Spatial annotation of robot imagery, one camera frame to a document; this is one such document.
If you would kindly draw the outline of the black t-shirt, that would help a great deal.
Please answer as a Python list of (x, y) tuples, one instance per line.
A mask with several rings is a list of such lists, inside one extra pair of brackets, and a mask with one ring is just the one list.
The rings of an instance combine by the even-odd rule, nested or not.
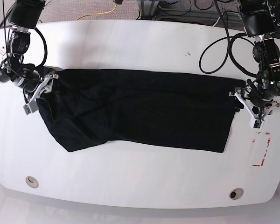
[(130, 141), (222, 153), (236, 113), (229, 94), (245, 81), (144, 70), (62, 70), (37, 99), (68, 152)]

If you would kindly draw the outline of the red tape rectangle marking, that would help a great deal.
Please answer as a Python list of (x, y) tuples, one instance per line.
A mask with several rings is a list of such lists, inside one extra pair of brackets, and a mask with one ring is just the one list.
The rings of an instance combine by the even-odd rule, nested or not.
[(270, 132), (257, 132), (252, 141), (252, 156), (250, 165), (252, 167), (262, 167), (269, 149), (271, 140)]

